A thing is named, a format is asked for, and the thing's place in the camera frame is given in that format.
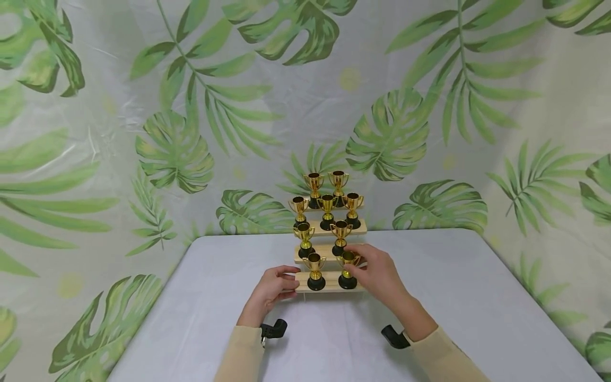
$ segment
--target black trophy base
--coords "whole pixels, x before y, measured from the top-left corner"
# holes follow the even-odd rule
[[[337,279],[338,284],[344,289],[354,289],[356,288],[357,281],[354,277],[349,279],[345,278],[343,275]]]
[[[303,248],[299,248],[299,257],[302,259],[305,259],[306,257],[308,257],[310,254],[313,254],[315,252],[314,247],[309,247],[308,249],[303,249]]]
[[[334,195],[337,196],[337,201],[335,202],[336,207],[343,207],[346,203],[343,202],[343,195]]]
[[[306,223],[308,226],[310,225],[310,223],[307,220],[304,221],[295,221],[295,224],[293,224],[293,227],[297,228],[298,225],[300,225],[301,223]]]
[[[318,205],[318,198],[314,199],[314,198],[310,197],[310,201],[308,202],[307,206],[311,210],[319,210],[320,206]]]
[[[312,290],[321,290],[322,288],[324,288],[326,284],[327,282],[324,280],[324,277],[321,277],[318,280],[312,280],[311,278],[308,277],[308,280],[307,280],[307,286],[309,289],[312,289]]]
[[[333,248],[331,249],[331,252],[333,253],[333,256],[341,256],[344,252],[344,247],[339,247],[334,245]]]
[[[330,231],[331,230],[331,224],[335,224],[335,220],[331,219],[331,220],[325,220],[323,219],[320,222],[320,227],[325,230],[325,231]]]
[[[360,220],[359,220],[359,218],[352,219],[352,218],[347,218],[346,217],[346,223],[352,224],[352,229],[353,230],[360,228]]]

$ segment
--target beige sleeve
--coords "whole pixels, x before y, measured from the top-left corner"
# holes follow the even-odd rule
[[[214,382],[256,382],[264,352],[261,328],[236,326]]]
[[[418,342],[403,335],[431,382],[490,382],[441,327]]]

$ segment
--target wooden tiered stand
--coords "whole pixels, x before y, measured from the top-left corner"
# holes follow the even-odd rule
[[[338,207],[333,209],[333,216],[335,220],[343,220],[346,218],[348,210],[344,207]],[[296,289],[297,293],[337,293],[337,292],[363,292],[365,289],[360,286],[360,284],[356,285],[354,289],[344,289],[339,286],[338,278],[342,273],[342,267],[335,259],[335,255],[331,252],[333,245],[335,243],[336,237],[333,235],[331,231],[325,231],[320,227],[320,221],[322,218],[323,212],[321,210],[311,210],[308,209],[305,211],[307,216],[307,221],[310,223],[311,227],[316,228],[314,231],[314,236],[312,237],[312,246],[317,254],[321,257],[326,257],[326,263],[323,267],[322,274],[324,280],[326,281],[326,285],[321,290],[311,290],[307,286],[307,280],[310,277],[310,270],[304,265],[304,261],[299,257],[299,243],[295,246],[293,260],[295,264],[301,267],[301,272],[295,275],[295,279],[299,281],[299,287]],[[360,227],[358,229],[353,230],[347,237],[346,241],[348,244],[353,243],[362,243],[363,235],[367,233],[367,225],[365,224],[365,220],[363,217],[359,216]]]

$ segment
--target person's right hand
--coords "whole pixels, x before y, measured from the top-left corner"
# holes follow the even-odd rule
[[[390,310],[395,311],[406,300],[413,298],[405,289],[395,262],[388,253],[369,244],[349,244],[344,250],[359,254],[367,261],[367,265],[362,268],[346,264],[344,269]]]

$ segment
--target hand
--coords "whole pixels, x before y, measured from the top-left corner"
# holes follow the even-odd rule
[[[252,291],[236,325],[260,327],[265,316],[271,312],[278,301],[297,295],[295,288],[299,286],[299,281],[295,280],[295,276],[286,273],[299,271],[301,271],[299,268],[288,265],[266,270]]]
[[[369,244],[350,244],[345,250],[361,255],[367,261],[367,265],[357,268],[352,264],[346,264],[344,269],[392,312],[395,312],[406,300],[413,299],[405,289],[397,273],[395,262],[388,253]]]

